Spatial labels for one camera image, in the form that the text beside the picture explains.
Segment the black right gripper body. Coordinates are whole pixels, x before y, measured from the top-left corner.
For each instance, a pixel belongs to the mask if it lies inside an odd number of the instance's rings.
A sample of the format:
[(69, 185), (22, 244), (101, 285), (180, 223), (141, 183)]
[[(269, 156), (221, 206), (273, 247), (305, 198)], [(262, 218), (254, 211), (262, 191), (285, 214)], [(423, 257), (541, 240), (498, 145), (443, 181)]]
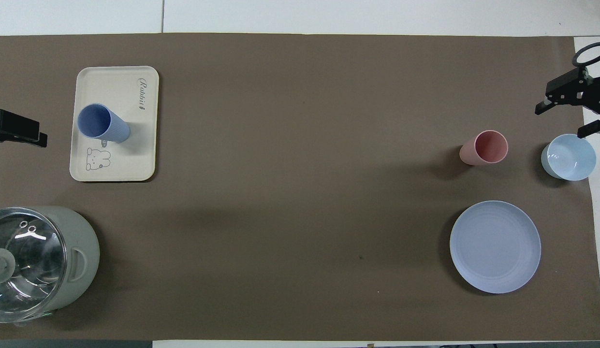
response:
[(579, 67), (547, 82), (545, 110), (557, 105), (583, 106), (600, 115), (600, 77)]

